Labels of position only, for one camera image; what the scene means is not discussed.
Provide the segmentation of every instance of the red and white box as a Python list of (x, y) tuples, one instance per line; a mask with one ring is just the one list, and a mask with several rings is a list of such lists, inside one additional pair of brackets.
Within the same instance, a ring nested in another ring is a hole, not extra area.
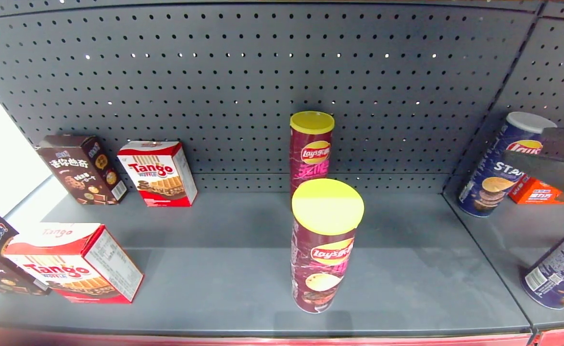
[(100, 223), (39, 223), (4, 256), (73, 303), (130, 304), (143, 281)]
[(196, 185), (180, 142), (133, 140), (117, 157), (148, 207), (192, 206)]

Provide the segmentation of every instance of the lay's logo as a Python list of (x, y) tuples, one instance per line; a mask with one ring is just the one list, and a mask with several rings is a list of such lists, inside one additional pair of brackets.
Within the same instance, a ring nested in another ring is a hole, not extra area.
[(517, 151), (519, 153), (537, 155), (543, 148), (543, 144), (537, 140), (524, 139), (517, 140), (506, 147), (506, 150)]
[(306, 164), (317, 164), (328, 159), (331, 144), (325, 140), (311, 142), (301, 150), (301, 160)]
[(354, 238), (337, 241), (325, 245), (316, 246), (310, 251), (313, 260), (323, 265), (338, 265), (348, 259)]

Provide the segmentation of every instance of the yellow lid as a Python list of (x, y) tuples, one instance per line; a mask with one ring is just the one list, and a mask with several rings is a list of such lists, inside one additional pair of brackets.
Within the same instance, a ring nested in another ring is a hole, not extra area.
[(314, 179), (303, 182), (292, 196), (292, 214), (315, 234), (334, 236), (355, 229), (363, 218), (361, 195), (343, 182)]
[(302, 111), (290, 117), (290, 127), (308, 135), (325, 134), (334, 126), (335, 120), (325, 112)]

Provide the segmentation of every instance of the shelf surface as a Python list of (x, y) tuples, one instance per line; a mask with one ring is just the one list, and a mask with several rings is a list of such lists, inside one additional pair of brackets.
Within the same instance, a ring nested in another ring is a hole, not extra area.
[(564, 327), (564, 309), (543, 307), (521, 287), (522, 272), (564, 236), (564, 206), (517, 205), (506, 198), (481, 219), (460, 210), (453, 194), (445, 196), (532, 325), (543, 330)]
[(145, 272), (132, 305), (0, 294), (0, 325), (76, 333), (386, 336), (515, 333), (528, 321), (442, 195), (363, 194), (331, 308), (291, 298), (287, 193), (201, 193), (192, 208), (62, 199), (44, 221), (103, 222)]

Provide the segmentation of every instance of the lay's stax can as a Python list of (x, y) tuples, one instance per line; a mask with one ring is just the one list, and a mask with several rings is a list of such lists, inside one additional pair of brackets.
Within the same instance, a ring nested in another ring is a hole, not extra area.
[(521, 285), (539, 304), (564, 308), (564, 238), (527, 270)]
[(290, 195), (302, 182), (328, 173), (333, 117), (325, 112), (302, 111), (290, 117)]
[(308, 180), (295, 191), (290, 267), (292, 295), (303, 311), (331, 305), (364, 210), (359, 193), (337, 180)]
[(540, 134), (545, 127), (557, 125), (528, 112), (509, 113), (506, 124), (459, 195), (460, 208), (473, 216), (488, 217), (523, 175), (519, 169), (503, 162), (504, 151), (538, 154), (543, 148)]

